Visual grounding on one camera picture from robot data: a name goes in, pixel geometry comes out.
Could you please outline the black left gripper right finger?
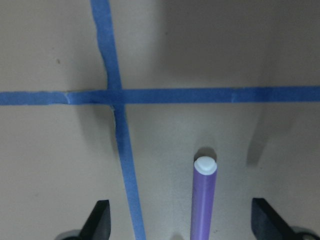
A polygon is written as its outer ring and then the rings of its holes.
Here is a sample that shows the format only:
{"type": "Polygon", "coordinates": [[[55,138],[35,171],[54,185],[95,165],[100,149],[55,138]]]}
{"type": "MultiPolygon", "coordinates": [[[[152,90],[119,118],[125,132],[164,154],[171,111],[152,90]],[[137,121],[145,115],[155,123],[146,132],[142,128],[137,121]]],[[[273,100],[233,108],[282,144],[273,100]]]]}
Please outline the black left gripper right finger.
{"type": "Polygon", "coordinates": [[[264,198],[251,201],[251,230],[257,240],[295,240],[296,235],[264,198]]]}

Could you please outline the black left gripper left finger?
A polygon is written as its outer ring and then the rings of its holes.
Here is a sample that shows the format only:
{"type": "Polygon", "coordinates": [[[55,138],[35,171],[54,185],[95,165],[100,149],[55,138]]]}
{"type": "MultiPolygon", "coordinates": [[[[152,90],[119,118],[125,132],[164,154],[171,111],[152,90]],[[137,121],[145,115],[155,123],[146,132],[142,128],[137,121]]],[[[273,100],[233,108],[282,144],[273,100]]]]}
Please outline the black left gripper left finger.
{"type": "Polygon", "coordinates": [[[111,235],[111,212],[109,200],[95,204],[77,240],[108,240],[111,235]]]}

